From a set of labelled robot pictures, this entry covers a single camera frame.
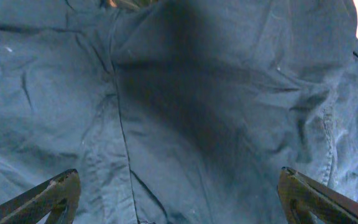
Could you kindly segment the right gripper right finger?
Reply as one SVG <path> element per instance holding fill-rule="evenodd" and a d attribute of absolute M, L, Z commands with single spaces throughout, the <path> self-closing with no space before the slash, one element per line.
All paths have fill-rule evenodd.
<path fill-rule="evenodd" d="M 277 192 L 288 223 L 358 223 L 358 203 L 290 167 L 282 167 Z"/>

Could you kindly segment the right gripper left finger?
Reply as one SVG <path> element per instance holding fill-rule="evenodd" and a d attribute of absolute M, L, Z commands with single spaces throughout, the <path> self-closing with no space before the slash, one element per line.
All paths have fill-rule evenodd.
<path fill-rule="evenodd" d="M 68 169 L 0 205 L 0 224 L 72 224 L 81 194 L 78 171 Z"/>

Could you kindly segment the navy blue shorts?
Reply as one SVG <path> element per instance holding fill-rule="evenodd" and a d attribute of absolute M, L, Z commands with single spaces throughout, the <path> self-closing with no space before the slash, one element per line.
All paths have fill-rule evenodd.
<path fill-rule="evenodd" d="M 76 223 L 285 223 L 358 202 L 352 1 L 0 1 L 0 204 L 74 168 Z"/>

